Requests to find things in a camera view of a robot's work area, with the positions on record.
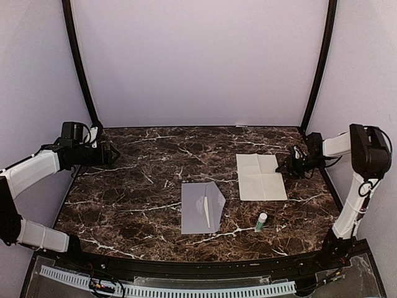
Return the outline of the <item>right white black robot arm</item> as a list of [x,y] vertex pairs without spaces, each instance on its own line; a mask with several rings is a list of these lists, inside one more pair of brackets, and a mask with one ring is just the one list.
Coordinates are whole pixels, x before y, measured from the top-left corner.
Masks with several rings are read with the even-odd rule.
[[350,124],[347,132],[324,139],[318,132],[306,136],[308,152],[298,145],[276,168],[276,172],[294,178],[308,179],[314,169],[333,166],[327,161],[338,162],[350,155],[353,169],[352,184],[342,211],[323,241],[323,251],[317,254],[316,263],[322,269],[330,269],[341,258],[343,248],[350,247],[362,218],[380,181],[390,170],[393,146],[389,136],[379,127]]

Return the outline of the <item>grey envelope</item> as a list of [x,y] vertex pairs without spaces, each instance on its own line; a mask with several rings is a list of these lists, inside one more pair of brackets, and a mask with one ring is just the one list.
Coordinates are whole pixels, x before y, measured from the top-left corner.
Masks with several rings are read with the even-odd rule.
[[[211,228],[208,229],[204,197],[208,197]],[[213,234],[219,231],[226,199],[215,182],[184,183],[181,187],[181,234]]]

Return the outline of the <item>beige letter paper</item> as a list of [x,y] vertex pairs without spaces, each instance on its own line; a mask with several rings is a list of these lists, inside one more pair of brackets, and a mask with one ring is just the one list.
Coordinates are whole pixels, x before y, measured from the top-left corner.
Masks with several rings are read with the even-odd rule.
[[205,216],[206,216],[206,221],[207,221],[207,227],[208,227],[208,229],[210,229],[211,223],[210,223],[210,213],[209,213],[209,205],[208,205],[208,197],[207,196],[204,197],[203,205],[204,205],[204,211],[205,211]]

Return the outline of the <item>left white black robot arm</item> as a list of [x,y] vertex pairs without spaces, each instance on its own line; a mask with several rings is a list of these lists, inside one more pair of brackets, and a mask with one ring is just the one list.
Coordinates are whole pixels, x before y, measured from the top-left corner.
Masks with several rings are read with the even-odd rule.
[[1,241],[11,246],[20,244],[39,250],[63,253],[63,260],[75,271],[87,266],[76,235],[57,231],[21,216],[14,203],[16,197],[41,180],[72,170],[75,166],[111,165],[120,152],[109,143],[99,143],[103,126],[95,122],[64,122],[61,135],[54,143],[1,170]]

